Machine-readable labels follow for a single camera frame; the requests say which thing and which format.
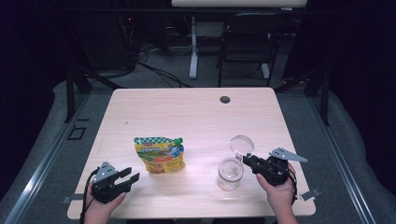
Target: black chair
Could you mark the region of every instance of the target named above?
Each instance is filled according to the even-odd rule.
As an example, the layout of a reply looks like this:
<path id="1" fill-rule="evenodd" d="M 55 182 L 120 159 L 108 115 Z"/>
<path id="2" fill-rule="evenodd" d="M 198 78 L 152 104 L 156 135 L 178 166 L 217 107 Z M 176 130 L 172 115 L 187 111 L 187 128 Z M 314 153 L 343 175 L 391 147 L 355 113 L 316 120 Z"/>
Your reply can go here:
<path id="1" fill-rule="evenodd" d="M 263 63 L 269 66 L 269 87 L 276 61 L 278 42 L 288 29 L 288 20 L 278 14 L 240 13 L 224 22 L 218 58 L 219 87 L 223 63 Z"/>

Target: snack bag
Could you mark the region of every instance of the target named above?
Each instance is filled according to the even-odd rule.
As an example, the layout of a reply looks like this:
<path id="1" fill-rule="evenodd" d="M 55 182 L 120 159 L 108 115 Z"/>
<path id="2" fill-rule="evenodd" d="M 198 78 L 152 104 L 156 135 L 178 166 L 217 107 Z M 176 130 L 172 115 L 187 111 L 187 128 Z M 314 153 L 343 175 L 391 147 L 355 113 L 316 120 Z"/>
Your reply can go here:
<path id="1" fill-rule="evenodd" d="M 183 139 L 164 137 L 136 137 L 134 149 L 152 174 L 170 174 L 182 170 L 184 147 Z"/>

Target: dark background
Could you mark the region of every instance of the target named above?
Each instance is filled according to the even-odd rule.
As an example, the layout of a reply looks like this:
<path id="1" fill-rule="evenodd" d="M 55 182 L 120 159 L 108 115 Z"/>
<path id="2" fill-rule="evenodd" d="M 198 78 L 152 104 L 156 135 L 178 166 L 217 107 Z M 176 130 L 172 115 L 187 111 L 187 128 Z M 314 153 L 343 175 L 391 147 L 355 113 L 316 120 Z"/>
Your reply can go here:
<path id="1" fill-rule="evenodd" d="M 65 7 L 84 3 L 81 2 L 56 4 Z M 101 7 L 112 7 L 106 1 L 100 2 Z M 356 122 L 366 145 L 367 161 L 377 178 L 396 195 L 392 169 L 396 162 L 393 118 L 396 114 L 396 23 L 393 21 L 396 18 L 392 12 L 395 6 L 390 2 L 309 1 L 308 11 L 345 12 L 346 16 L 329 21 L 303 20 L 284 77 L 298 77 L 330 62 L 331 90 Z M 160 5 L 168 7 L 169 1 Z M 134 51 L 125 45 L 119 21 L 103 24 L 90 19 L 83 20 L 85 24 L 80 26 L 69 27 L 62 17 L 49 16 L 40 10 L 54 6 L 53 1 L 27 0 L 0 4 L 0 164 L 5 171 L 1 178 L 1 198 L 21 169 L 50 112 L 54 99 L 52 88 L 65 80 L 70 66 L 114 69 L 131 66 Z M 71 19 L 72 24 L 78 20 L 81 19 Z M 161 17 L 141 17 L 141 21 L 151 22 L 159 27 L 155 29 L 159 32 L 164 26 L 158 23 L 163 21 Z M 89 44 L 89 34 L 104 30 L 108 35 L 101 41 L 111 47 L 102 49 L 105 53 Z M 160 35 L 153 35 L 152 41 L 165 48 L 166 43 L 155 39 L 156 36 Z"/>

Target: table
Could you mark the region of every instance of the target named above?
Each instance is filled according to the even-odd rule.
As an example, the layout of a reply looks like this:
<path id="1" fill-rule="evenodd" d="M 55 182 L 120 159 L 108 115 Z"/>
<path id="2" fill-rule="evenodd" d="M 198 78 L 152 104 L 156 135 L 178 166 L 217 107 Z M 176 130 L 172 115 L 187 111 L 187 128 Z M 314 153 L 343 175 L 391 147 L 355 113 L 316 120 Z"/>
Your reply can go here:
<path id="1" fill-rule="evenodd" d="M 290 10 L 292 7 L 305 7 L 307 0 L 172 0 L 173 7 L 281 7 Z M 191 63 L 190 79 L 197 78 L 198 53 L 196 42 L 196 23 L 195 17 L 191 21 Z M 268 65 L 262 66 L 262 73 L 268 77 Z"/>
<path id="2" fill-rule="evenodd" d="M 228 104 L 220 97 L 230 98 Z M 97 166 L 108 161 L 119 170 L 132 167 L 140 179 L 132 185 L 114 218 L 262 217 L 274 213 L 249 167 L 234 191 L 219 188 L 219 163 L 233 156 L 230 140 L 243 134 L 254 154 L 267 158 L 277 147 L 295 152 L 276 95 L 269 88 L 123 89 L 114 91 L 76 194 Z M 151 175 L 134 149 L 135 137 L 182 137 L 186 167 L 173 174 Z M 300 193 L 309 191 L 299 162 L 290 162 Z M 82 201 L 67 215 L 79 218 Z M 297 200 L 296 216 L 315 213 L 313 201 Z"/>

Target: glass jar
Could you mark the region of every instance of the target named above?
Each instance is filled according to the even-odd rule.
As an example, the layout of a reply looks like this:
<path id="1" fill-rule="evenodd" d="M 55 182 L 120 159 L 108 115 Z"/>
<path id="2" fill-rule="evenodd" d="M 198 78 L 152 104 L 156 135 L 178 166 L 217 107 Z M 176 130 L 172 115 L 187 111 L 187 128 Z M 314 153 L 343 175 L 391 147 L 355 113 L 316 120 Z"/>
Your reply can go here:
<path id="1" fill-rule="evenodd" d="M 231 191 L 239 187 L 244 174 L 244 166 L 236 158 L 223 160 L 219 165 L 218 185 L 224 190 Z"/>

